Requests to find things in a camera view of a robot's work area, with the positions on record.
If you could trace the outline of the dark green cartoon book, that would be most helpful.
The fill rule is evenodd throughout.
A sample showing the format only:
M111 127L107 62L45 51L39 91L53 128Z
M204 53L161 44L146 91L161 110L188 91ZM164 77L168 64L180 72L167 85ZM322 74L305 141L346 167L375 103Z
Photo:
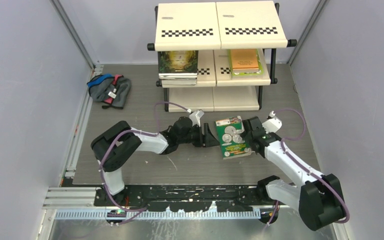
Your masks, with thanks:
M224 160L252 154L249 144L241 137L245 129L240 115L216 120L215 128Z

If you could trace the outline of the lime green cartoon book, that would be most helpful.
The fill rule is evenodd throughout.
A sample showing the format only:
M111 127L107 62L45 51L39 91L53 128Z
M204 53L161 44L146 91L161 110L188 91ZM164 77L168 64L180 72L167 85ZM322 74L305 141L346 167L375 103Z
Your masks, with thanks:
M229 68L230 68L230 74L231 74L231 77L232 78L258 78L258 77L261 77L264 73L264 69L263 69L263 65L260 61L260 55L259 55L259 52L258 52L258 60L259 60L259 68L260 68L260 73L245 73L245 74L238 74L238 75L235 75L232 73L232 69L231 69L231 65L230 65L230 58L229 58L229 54L228 54L228 51L227 51L227 55L228 55L228 63L229 63Z

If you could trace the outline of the orange Huckleberry Finn book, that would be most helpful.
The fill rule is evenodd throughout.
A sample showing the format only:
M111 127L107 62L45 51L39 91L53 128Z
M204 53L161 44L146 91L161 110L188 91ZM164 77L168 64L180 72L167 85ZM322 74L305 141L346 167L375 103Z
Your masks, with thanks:
M234 75L260 73L259 54L256 49L230 49L231 72Z

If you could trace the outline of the green Alice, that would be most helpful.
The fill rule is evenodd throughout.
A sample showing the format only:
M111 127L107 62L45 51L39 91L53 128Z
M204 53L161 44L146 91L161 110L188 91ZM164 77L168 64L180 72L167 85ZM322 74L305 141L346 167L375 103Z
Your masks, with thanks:
M158 73L161 75L197 75L197 50L159 51Z

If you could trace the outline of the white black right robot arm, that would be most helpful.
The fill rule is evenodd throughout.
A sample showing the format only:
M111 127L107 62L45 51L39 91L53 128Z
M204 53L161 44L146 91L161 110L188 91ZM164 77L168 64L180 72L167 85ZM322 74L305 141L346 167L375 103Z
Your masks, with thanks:
M312 231L350 218L340 180L312 168L287 147L276 133L282 126L280 119L272 115L261 122L255 116L242 124L241 137L251 150L275 164L292 181L286 183L275 175L259 180L257 198L261 204L278 201L289 206Z

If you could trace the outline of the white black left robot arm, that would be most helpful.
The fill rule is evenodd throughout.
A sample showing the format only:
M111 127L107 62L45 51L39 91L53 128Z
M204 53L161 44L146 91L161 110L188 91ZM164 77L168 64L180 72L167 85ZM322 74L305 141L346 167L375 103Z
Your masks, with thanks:
M90 147L99 163L98 170L107 191L106 200L115 207L125 202L122 166L133 153L168 155L182 144L209 148L220 143L207 123L200 126L189 117L180 117L173 125L158 133L138 130L122 120L96 137Z

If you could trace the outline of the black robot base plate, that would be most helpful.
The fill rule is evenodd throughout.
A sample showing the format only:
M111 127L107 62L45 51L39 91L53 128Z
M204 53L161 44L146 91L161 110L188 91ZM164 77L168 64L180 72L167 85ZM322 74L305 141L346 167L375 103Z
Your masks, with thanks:
M215 205L218 212L248 212L253 207L274 206L275 201L264 198L257 185L126 185L110 199L99 187L95 207L146 208L149 212L206 212Z

